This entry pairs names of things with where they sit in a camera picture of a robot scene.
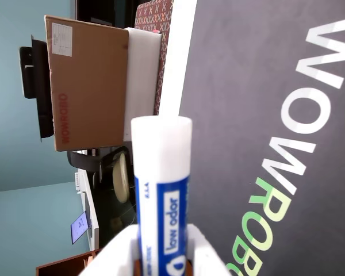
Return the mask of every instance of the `white foam block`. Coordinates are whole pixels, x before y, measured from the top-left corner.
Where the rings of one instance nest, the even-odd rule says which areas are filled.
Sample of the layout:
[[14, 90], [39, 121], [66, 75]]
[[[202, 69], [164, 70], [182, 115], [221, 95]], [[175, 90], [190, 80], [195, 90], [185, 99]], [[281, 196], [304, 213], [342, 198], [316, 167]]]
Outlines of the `white foam block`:
[[129, 32], [124, 141], [131, 141], [131, 119], [154, 114], [161, 34]]

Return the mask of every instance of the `white edge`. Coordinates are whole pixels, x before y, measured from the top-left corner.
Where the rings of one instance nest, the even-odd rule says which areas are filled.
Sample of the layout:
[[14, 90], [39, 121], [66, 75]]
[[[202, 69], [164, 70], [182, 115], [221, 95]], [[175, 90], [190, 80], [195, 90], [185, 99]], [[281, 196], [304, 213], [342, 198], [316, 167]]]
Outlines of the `white edge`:
[[178, 116], [197, 0], [175, 0], [162, 83], [159, 115]]

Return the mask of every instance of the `white letters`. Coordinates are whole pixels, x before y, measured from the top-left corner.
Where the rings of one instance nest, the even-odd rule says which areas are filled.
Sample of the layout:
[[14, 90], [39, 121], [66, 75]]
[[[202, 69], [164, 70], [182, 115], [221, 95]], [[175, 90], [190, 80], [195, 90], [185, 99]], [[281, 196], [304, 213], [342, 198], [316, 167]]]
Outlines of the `white letters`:
[[308, 59], [301, 59], [298, 62], [296, 71], [313, 79], [317, 79], [318, 81], [324, 82], [334, 88], [340, 89], [343, 84], [344, 78], [316, 68], [312, 68], [311, 66], [332, 62], [342, 62], [345, 60], [344, 42], [329, 39], [327, 37], [321, 37], [321, 35], [341, 32], [343, 30], [345, 30], [345, 20], [310, 29], [305, 41], [333, 50], [337, 53], [332, 53], [324, 56], [316, 56], [313, 58], [310, 57]]
[[[290, 117], [289, 108], [296, 99], [312, 99], [321, 109], [318, 119], [310, 124], [302, 124]], [[315, 88], [300, 88], [288, 95], [281, 107], [281, 119], [283, 124], [291, 131], [300, 134], [310, 134], [319, 131], [328, 121], [331, 114], [331, 103], [322, 91]]]
[[315, 150], [316, 145], [312, 143], [295, 141], [283, 138], [272, 137], [270, 141], [270, 147], [277, 151], [282, 157], [284, 157], [290, 164], [284, 164], [281, 162], [264, 159], [262, 167], [271, 174], [282, 186], [284, 186], [291, 194], [295, 194], [297, 188], [290, 183], [285, 177], [278, 173], [275, 168], [288, 171], [293, 174], [303, 175], [306, 167], [293, 155], [288, 153], [281, 146], [295, 148], [296, 150], [312, 153]]

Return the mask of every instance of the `blue wall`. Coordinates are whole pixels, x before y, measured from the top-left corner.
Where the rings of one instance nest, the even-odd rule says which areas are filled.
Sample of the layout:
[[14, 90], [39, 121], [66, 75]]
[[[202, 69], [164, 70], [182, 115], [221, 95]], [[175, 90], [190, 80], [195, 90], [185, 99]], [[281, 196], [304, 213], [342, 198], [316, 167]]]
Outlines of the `blue wall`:
[[36, 266], [88, 251], [86, 234], [71, 244], [81, 213], [73, 182], [0, 192], [0, 276], [35, 275]]
[[44, 14], [71, 17], [69, 0], [0, 0], [0, 191], [74, 180], [53, 138], [40, 142], [36, 101], [22, 95], [18, 49], [45, 40]]

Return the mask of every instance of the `white holder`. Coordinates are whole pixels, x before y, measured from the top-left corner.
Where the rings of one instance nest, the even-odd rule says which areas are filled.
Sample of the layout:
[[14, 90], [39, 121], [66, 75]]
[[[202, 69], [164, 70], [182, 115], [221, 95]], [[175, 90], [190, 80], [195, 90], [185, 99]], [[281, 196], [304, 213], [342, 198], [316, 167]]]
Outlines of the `white holder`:
[[[187, 226], [187, 258], [192, 261], [194, 276], [230, 276], [225, 264], [193, 224]], [[134, 261], [140, 259], [138, 225], [130, 225], [114, 237], [80, 276], [132, 276]]]

